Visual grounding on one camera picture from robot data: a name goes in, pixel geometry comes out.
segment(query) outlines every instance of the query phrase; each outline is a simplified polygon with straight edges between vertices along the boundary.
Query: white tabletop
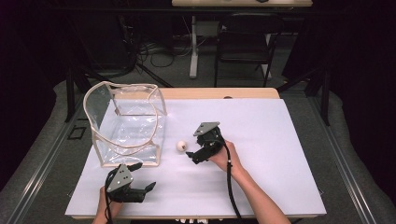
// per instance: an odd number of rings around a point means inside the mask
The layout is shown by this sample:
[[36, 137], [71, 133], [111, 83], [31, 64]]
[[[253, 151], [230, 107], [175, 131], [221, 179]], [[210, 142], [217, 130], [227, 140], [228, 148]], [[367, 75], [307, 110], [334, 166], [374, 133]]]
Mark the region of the white tabletop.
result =
[[[227, 191], [226, 174], [214, 163], [194, 164], [176, 143], [189, 151], [199, 146], [192, 136], [201, 122], [219, 121], [224, 138], [235, 143], [241, 162], [288, 217], [326, 214], [318, 188], [280, 99], [166, 100], [168, 116], [161, 163], [132, 173], [133, 188], [157, 182], [143, 203], [127, 203], [119, 217], [215, 218], [235, 217]], [[94, 217], [99, 188], [110, 168], [101, 168], [91, 149], [65, 214]], [[253, 217], [243, 191], [233, 182], [233, 194], [243, 217]]]
[[174, 7], [310, 7], [311, 0], [172, 0]]

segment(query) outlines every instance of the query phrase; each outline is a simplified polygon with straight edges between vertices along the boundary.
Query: human arm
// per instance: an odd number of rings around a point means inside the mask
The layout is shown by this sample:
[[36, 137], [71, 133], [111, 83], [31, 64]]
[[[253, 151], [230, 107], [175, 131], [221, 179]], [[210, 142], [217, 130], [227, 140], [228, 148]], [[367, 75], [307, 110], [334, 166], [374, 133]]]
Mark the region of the human arm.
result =
[[[98, 208], [92, 224], [107, 224], [105, 187], [101, 187], [99, 192], [100, 195], [99, 195]], [[115, 217], [119, 213], [121, 208], [122, 208], [122, 203], [111, 202], [110, 203], [111, 216]]]
[[[235, 146], [232, 142], [226, 141], [227, 148], [230, 150], [232, 169], [231, 175], [233, 179], [241, 187], [247, 196], [247, 200], [250, 203], [253, 212], [260, 224], [267, 223], [290, 223], [282, 210], [276, 205], [276, 203], [260, 188], [259, 185], [254, 181], [251, 175], [243, 167], [239, 156], [236, 152]], [[223, 147], [219, 153], [209, 158], [213, 161], [220, 169], [227, 171], [227, 151]]]

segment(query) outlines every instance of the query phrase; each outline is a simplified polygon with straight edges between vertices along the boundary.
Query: white ball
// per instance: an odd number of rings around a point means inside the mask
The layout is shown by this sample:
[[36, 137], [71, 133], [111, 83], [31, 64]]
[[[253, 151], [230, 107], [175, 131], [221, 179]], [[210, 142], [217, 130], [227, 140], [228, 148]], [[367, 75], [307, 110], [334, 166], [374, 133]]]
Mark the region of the white ball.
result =
[[187, 150], [187, 143], [185, 141], [178, 141], [176, 144], [176, 148], [179, 151], [185, 151]]

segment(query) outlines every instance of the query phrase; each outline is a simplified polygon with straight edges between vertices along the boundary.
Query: office chair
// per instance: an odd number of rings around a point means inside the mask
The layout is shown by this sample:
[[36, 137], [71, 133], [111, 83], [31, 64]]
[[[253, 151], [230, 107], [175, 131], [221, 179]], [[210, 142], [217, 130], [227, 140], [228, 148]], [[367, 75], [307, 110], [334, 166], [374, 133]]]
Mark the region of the office chair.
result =
[[[266, 86], [276, 47], [276, 39], [284, 27], [283, 20], [268, 13], [233, 13], [219, 22], [215, 59], [215, 87], [218, 86], [219, 62], [267, 64], [262, 71]], [[266, 36], [272, 35], [269, 42]]]

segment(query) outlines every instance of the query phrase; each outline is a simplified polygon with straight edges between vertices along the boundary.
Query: clear plastic container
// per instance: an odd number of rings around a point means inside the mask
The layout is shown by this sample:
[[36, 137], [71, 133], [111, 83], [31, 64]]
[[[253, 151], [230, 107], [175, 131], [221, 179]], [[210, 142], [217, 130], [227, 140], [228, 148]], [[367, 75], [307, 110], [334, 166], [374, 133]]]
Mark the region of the clear plastic container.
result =
[[102, 166], [160, 164], [166, 107], [156, 85], [101, 82], [86, 93], [84, 110]]

